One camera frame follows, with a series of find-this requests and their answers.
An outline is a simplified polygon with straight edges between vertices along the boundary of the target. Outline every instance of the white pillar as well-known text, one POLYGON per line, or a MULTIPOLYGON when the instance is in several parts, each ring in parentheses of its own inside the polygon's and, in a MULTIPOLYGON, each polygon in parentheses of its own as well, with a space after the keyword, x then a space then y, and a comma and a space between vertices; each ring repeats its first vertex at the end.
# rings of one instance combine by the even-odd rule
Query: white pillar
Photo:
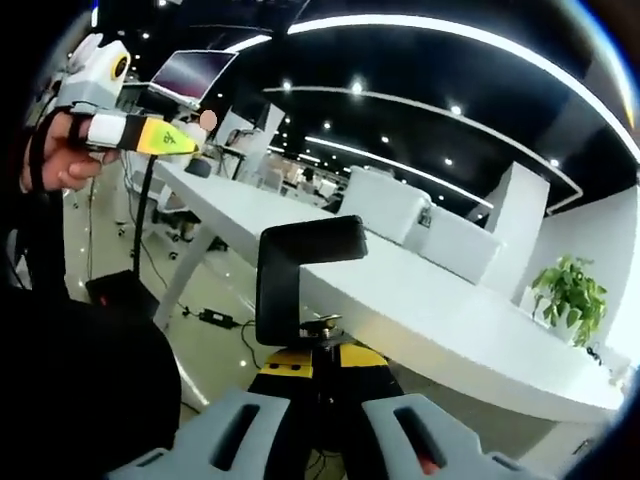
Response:
POLYGON ((480 284, 511 299, 529 264, 544 217, 549 182, 514 163, 496 189, 486 230, 503 242, 480 284))

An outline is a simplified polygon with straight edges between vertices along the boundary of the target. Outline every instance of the white wall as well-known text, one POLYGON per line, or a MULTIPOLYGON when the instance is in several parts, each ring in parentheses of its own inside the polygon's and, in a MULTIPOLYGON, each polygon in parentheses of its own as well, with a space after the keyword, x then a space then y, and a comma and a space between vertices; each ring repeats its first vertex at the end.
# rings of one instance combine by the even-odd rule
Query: white wall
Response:
POLYGON ((544 219, 520 286, 520 290, 524 289, 541 269, 555 264, 562 255, 571 254, 594 260, 589 273, 608 290, 608 313, 594 335, 593 343, 604 343, 621 308, 623 296, 624 308, 620 309, 620 313, 625 316, 633 315, 635 297, 635 319, 640 319, 637 304, 640 287, 626 295, 632 264, 635 282, 640 275, 637 272, 640 258, 637 258, 638 251, 634 252, 638 242, 638 194, 639 189, 633 187, 598 202, 544 219))
POLYGON ((606 344, 630 358, 631 363, 638 366, 640 364, 640 187, 636 187, 635 190, 638 217, 633 258, 618 315, 611 326, 606 344))
POLYGON ((526 271, 547 205, 549 182, 514 163, 495 191, 485 230, 503 246, 480 284, 511 299, 526 271))

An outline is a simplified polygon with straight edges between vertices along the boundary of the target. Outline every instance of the black mount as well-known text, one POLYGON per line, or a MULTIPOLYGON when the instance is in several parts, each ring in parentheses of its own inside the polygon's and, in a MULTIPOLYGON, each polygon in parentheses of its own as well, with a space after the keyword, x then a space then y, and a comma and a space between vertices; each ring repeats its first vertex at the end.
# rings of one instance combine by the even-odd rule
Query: black mount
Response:
POLYGON ((256 339, 262 345, 311 348, 322 337, 300 334, 300 266, 357 260, 367 255, 357 216, 268 228, 260 237, 256 339))

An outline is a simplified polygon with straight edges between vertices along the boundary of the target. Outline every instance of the white partition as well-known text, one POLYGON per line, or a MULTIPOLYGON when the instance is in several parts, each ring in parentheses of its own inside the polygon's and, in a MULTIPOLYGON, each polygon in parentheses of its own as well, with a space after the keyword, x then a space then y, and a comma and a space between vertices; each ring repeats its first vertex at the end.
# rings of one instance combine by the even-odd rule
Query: white partition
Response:
POLYGON ((477 284, 498 255, 502 243, 494 235, 443 208, 430 209, 430 225, 416 224, 404 247, 477 284))
POLYGON ((360 167, 351 168, 349 186, 338 215, 359 215, 364 226, 402 245, 431 197, 393 177, 360 167))
POLYGON ((514 163, 502 176, 485 229, 503 243, 481 284, 511 299, 538 238, 549 182, 514 163))

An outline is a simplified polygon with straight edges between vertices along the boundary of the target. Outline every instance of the white table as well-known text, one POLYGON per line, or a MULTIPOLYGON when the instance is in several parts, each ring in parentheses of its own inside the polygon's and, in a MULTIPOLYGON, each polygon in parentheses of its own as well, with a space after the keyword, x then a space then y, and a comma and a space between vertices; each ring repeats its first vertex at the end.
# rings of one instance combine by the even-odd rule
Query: white table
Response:
MULTIPOLYGON (((208 227, 200 229, 161 301, 155 318, 161 326, 214 232, 255 267, 263 230, 332 215, 173 165, 158 163, 156 171, 208 227)), ((367 245, 362 260, 304 267, 302 301, 321 314, 342 314, 345 331, 420 375, 514 412, 595 424, 620 406, 622 394, 608 385, 604 369, 507 299, 370 232, 367 245)))

